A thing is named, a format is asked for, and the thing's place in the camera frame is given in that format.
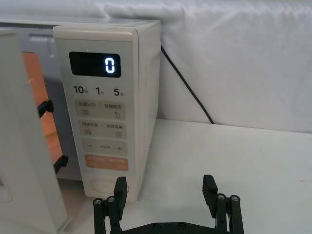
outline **white fabric backdrop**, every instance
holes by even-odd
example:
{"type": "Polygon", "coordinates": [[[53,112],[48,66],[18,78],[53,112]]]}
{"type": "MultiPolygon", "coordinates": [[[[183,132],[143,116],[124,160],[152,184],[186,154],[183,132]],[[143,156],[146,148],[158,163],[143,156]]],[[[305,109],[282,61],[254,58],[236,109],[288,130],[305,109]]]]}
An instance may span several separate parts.
{"type": "MultiPolygon", "coordinates": [[[[0,14],[157,19],[162,44],[216,123],[312,132],[312,3],[0,0],[0,14]]],[[[159,117],[207,122],[162,57],[159,117]]]]}

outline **white tabletop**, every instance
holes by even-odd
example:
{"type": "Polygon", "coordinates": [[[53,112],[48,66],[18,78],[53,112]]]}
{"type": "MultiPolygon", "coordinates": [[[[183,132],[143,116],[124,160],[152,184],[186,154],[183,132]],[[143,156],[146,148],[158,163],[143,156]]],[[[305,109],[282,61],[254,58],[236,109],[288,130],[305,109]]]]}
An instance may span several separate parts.
{"type": "MultiPolygon", "coordinates": [[[[122,229],[152,222],[213,227],[203,175],[238,195],[246,234],[312,233],[312,135],[158,120],[139,202],[127,203],[122,229]]],[[[60,181],[73,221],[68,234],[93,233],[92,198],[60,181]]]]}

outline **black cable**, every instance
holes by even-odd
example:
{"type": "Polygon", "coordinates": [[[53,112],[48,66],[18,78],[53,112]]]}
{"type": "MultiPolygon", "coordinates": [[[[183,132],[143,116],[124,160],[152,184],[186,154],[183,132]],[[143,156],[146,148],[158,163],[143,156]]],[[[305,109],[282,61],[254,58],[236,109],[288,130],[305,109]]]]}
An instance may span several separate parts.
{"type": "Polygon", "coordinates": [[[165,49],[161,46],[161,51],[163,52],[164,56],[166,57],[166,59],[168,60],[168,62],[171,64],[171,66],[174,68],[175,72],[179,75],[179,77],[181,78],[181,80],[183,81],[183,83],[185,84],[186,88],[190,91],[190,93],[192,94],[192,96],[195,98],[195,100],[197,101],[197,103],[199,104],[199,106],[201,107],[201,109],[204,111],[204,113],[206,114],[206,116],[208,117],[210,123],[214,124],[213,119],[210,117],[208,111],[206,110],[206,108],[204,107],[204,105],[201,103],[201,101],[198,99],[198,97],[196,96],[196,94],[193,92],[193,90],[190,88],[189,84],[186,82],[185,78],[183,77],[183,75],[180,73],[179,69],[175,66],[175,64],[172,62],[172,60],[170,59],[170,57],[168,56],[168,54],[166,53],[165,49]]]}

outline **microwave oven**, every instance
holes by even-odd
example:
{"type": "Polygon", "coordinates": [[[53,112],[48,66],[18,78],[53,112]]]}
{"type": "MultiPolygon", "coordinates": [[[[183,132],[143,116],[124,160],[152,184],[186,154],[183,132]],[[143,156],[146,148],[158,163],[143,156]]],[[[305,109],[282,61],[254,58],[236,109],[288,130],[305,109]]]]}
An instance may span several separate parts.
{"type": "Polygon", "coordinates": [[[112,195],[126,176],[136,200],[158,108],[160,22],[2,20],[0,61],[0,215],[59,232],[67,216],[52,163],[61,155],[69,160],[57,176],[82,180],[87,196],[112,195]],[[46,99],[54,111],[39,119],[46,99]],[[40,224],[12,213],[34,204],[40,224]]]}

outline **display screen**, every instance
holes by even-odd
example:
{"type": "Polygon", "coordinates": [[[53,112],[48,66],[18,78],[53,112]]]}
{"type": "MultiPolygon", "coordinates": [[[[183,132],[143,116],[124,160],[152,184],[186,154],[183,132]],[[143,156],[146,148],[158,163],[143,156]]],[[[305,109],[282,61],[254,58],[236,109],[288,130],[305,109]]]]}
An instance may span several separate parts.
{"type": "Polygon", "coordinates": [[[117,54],[70,52],[69,60],[72,73],[77,76],[121,76],[120,56],[117,54]]]}

